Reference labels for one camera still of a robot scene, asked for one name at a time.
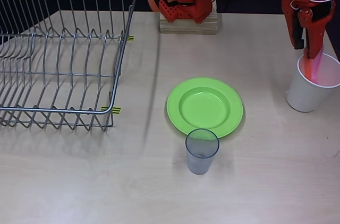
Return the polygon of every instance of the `wooden block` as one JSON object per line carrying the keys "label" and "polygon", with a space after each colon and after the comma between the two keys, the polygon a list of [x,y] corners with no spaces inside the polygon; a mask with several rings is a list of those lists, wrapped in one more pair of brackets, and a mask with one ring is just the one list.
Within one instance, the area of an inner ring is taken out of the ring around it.
{"label": "wooden block", "polygon": [[173,23],[169,23],[165,17],[159,13],[159,28],[161,33],[216,35],[221,21],[222,16],[216,11],[216,1],[212,5],[212,12],[201,24],[195,23],[194,20],[175,20]]}

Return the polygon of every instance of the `dish rack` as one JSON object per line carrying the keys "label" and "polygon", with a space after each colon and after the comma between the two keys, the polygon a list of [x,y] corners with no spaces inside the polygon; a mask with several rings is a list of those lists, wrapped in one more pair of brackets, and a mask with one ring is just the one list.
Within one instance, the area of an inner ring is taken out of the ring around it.
{"label": "dish rack", "polygon": [[0,0],[0,124],[112,127],[135,2]]}

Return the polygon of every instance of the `table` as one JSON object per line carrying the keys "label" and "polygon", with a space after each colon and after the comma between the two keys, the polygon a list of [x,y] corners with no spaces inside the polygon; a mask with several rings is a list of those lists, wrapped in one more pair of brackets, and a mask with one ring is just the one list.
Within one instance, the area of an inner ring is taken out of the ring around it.
{"label": "table", "polygon": [[[160,35],[157,18],[134,14],[115,128],[1,128],[0,222],[337,223],[340,92],[307,114],[287,104],[301,51],[284,17],[224,14],[216,36]],[[245,107],[202,176],[165,115],[170,91],[195,76],[225,81]]]}

